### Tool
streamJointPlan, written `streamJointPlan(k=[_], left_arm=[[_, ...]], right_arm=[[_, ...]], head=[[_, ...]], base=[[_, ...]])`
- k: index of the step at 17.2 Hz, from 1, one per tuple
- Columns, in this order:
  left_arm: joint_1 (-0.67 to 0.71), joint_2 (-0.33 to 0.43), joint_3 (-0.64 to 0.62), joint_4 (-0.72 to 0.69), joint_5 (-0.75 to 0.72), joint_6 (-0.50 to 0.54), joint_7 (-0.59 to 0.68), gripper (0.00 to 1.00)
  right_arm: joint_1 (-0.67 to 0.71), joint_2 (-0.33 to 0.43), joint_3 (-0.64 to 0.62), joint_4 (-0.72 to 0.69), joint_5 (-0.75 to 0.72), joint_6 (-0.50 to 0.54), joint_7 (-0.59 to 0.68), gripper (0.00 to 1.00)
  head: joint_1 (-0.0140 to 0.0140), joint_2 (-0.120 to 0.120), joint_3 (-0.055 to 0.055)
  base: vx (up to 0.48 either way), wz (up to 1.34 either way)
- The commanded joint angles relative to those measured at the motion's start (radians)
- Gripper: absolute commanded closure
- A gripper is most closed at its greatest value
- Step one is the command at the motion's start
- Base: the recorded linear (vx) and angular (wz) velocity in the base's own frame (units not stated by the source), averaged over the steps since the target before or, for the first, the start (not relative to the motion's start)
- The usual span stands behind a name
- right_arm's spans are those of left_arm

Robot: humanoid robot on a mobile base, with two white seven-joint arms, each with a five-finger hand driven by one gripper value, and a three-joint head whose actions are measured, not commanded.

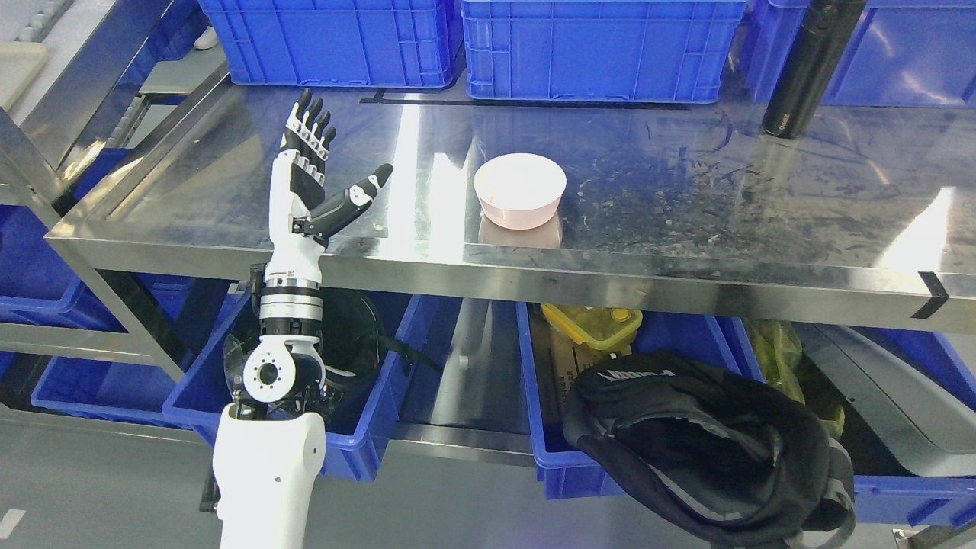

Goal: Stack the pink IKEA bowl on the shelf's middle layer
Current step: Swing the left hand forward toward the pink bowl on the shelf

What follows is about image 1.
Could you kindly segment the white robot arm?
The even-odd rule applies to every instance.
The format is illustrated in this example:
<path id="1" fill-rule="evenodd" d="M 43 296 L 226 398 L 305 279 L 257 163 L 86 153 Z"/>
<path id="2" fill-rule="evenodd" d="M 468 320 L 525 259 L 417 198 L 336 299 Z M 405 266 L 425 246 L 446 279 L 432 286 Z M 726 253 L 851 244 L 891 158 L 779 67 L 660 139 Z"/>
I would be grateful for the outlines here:
<path id="1" fill-rule="evenodd" d="M 326 456 L 319 285 L 276 278 L 259 292 L 259 341 L 217 424 L 212 471 L 223 548 L 302 548 Z"/>

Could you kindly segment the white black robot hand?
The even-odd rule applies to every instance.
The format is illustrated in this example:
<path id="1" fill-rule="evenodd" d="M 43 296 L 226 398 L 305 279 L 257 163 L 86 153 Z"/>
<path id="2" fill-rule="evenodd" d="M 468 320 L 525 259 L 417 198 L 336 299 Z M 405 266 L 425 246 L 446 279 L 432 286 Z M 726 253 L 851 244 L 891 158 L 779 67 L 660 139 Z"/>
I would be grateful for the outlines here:
<path id="1" fill-rule="evenodd" d="M 310 89 L 303 90 L 286 118 L 271 167 L 268 286 L 290 279 L 302 288 L 318 288 L 319 258 L 329 239 L 372 206 L 393 174 L 393 166 L 384 163 L 358 183 L 327 195 L 325 163 L 337 133 L 330 121 L 330 111 Z"/>

